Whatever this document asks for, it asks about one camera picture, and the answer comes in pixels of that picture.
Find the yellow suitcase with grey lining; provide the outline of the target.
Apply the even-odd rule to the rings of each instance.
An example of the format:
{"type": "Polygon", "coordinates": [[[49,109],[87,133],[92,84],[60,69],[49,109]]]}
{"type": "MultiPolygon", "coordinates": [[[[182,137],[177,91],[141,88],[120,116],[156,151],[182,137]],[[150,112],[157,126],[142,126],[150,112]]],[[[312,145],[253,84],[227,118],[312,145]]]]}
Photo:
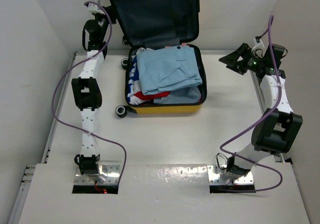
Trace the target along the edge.
{"type": "Polygon", "coordinates": [[[148,100],[136,105],[128,100],[119,105],[115,113],[124,118],[127,113],[160,114],[160,113],[194,113],[198,111],[207,98],[207,80],[200,50],[192,45],[199,35],[200,0],[109,0],[112,15],[123,32],[122,44],[129,46],[128,57],[122,59],[125,70],[126,95],[130,92],[130,72],[134,66],[134,57],[138,50],[151,48],[161,49],[167,46],[186,44],[193,49],[202,83],[197,89],[200,92],[196,103],[156,104],[148,100]]]}

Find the light blue denim jeans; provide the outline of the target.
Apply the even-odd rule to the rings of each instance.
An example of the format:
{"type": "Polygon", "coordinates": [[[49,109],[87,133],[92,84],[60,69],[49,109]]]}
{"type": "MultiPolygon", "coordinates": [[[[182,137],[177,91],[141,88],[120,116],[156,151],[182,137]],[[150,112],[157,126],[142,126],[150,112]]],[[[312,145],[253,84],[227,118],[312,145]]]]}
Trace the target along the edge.
{"type": "Polygon", "coordinates": [[[154,99],[153,103],[157,105],[195,104],[201,97],[198,87],[192,86],[171,91],[168,96],[154,99]]]}

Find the red white blue shirt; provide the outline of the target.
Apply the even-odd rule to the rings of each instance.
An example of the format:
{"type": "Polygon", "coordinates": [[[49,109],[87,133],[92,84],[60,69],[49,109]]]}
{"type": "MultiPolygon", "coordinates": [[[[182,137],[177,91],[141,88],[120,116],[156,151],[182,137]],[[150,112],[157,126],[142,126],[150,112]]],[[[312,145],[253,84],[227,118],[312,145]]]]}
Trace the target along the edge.
{"type": "Polygon", "coordinates": [[[129,69],[129,79],[128,79],[128,93],[126,95],[126,100],[129,104],[137,106],[147,102],[153,102],[155,99],[161,99],[167,97],[170,92],[165,91],[152,95],[144,95],[142,93],[140,78],[139,78],[139,70],[138,70],[138,62],[137,55],[144,51],[152,51],[151,48],[140,47],[136,55],[131,56],[132,66],[129,69]]]}

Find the light blue shirt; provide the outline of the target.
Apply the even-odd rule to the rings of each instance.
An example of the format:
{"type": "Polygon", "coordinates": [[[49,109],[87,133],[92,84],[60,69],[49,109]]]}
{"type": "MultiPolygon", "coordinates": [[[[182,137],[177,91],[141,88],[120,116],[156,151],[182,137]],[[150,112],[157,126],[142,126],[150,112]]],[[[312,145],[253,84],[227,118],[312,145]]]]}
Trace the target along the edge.
{"type": "Polygon", "coordinates": [[[196,53],[190,46],[145,50],[136,55],[141,91],[145,96],[172,92],[203,83],[196,53]]]}

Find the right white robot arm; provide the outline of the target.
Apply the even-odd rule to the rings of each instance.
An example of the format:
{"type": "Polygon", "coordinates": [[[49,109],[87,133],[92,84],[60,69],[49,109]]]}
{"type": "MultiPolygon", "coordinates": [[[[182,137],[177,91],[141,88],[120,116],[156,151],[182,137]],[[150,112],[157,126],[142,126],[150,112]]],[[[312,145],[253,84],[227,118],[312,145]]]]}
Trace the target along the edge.
{"type": "Polygon", "coordinates": [[[254,126],[250,143],[227,160],[225,172],[234,177],[246,176],[252,167],[271,155],[287,153],[303,124],[303,117],[294,113],[286,90],[286,74],[280,69],[286,48],[273,44],[259,57],[243,43],[219,61],[238,74],[255,74],[264,102],[263,120],[254,126]]]}

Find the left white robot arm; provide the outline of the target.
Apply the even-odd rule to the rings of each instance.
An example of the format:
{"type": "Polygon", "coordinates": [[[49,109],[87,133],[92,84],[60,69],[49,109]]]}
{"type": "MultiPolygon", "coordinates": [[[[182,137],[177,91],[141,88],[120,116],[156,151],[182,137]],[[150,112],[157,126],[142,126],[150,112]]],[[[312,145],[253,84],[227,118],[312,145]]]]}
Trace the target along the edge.
{"type": "Polygon", "coordinates": [[[87,9],[94,16],[94,19],[84,24],[82,30],[82,46],[86,49],[87,60],[79,76],[71,80],[83,129],[81,151],[75,156],[74,162],[81,175],[98,176],[100,150],[93,134],[98,129],[97,118],[103,99],[97,76],[107,56],[108,44],[105,35],[112,20],[106,15],[106,9],[95,3],[88,3],[87,9]]]}

